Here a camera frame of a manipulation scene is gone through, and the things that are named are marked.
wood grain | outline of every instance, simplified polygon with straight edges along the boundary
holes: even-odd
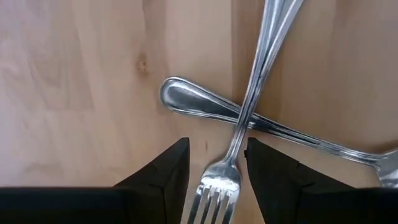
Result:
[[[0,0],[0,185],[110,186],[191,140],[183,219],[232,125],[167,111],[162,81],[189,78],[241,103],[261,0]],[[306,0],[257,111],[363,151],[398,144],[395,0]],[[355,187],[374,171],[266,134],[250,136]],[[263,223],[245,160],[235,223]]]

black object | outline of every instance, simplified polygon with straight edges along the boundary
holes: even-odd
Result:
[[[355,189],[255,138],[245,156],[267,224],[398,223],[397,189]]]
[[[109,188],[2,188],[0,223],[180,223],[189,138]]]

stainless steel utensil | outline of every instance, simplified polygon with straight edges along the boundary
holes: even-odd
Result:
[[[164,81],[160,88],[160,99],[168,109],[177,113],[233,124],[236,123],[240,110],[237,104],[180,77],[170,77]],[[258,114],[252,115],[248,127],[366,164],[376,169],[383,187],[398,187],[398,151],[396,150],[384,154],[372,154],[348,149],[288,128]]]
[[[234,129],[229,149],[224,159],[211,164],[204,171],[193,200],[188,223],[195,221],[203,198],[207,199],[201,217],[201,223],[204,223],[211,201],[215,198],[216,206],[211,218],[211,222],[214,223],[220,212],[221,202],[225,197],[228,197],[228,204],[223,223],[231,223],[241,185],[241,174],[236,168],[236,157],[242,145],[243,137],[246,134],[249,119],[260,97],[262,86],[302,2],[303,0],[268,0],[264,4],[256,56],[242,110],[238,116],[238,122]]]

fork tine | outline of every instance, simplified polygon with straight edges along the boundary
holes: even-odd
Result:
[[[195,198],[193,199],[191,211],[189,213],[188,224],[193,224],[193,222],[195,221],[195,217],[197,215],[199,204],[204,191],[205,191],[204,186],[202,184],[199,185],[195,194]]]
[[[205,221],[206,221],[206,217],[207,217],[207,213],[209,212],[211,200],[214,197],[214,192],[215,192],[214,189],[210,188],[209,191],[210,192],[207,195],[207,202],[206,202],[206,205],[205,205],[205,209],[203,210],[203,215],[202,215],[201,220],[200,220],[201,224],[204,224]]]
[[[215,224],[216,220],[217,220],[217,216],[218,213],[220,212],[220,208],[221,208],[221,203],[223,201],[222,194],[221,191],[218,192],[218,196],[217,196],[217,204],[216,204],[216,208],[214,209],[214,214],[213,217],[211,218],[211,224]]]
[[[224,219],[223,219],[223,224],[231,223],[231,221],[232,221],[231,219],[232,219],[234,209],[235,209],[236,200],[237,200],[237,196],[235,194],[232,194],[229,196],[228,205],[226,207],[226,211],[225,211],[225,215],[224,215]]]

light wood surface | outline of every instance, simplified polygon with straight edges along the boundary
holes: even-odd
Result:
[[[159,85],[180,75],[240,103],[262,5],[0,0],[0,185],[111,186],[188,136],[189,210],[232,125],[167,111]],[[306,0],[257,111],[363,151],[398,145],[397,7],[396,0]],[[369,167],[249,135],[352,186],[378,185]],[[263,223],[240,156],[235,223]]]

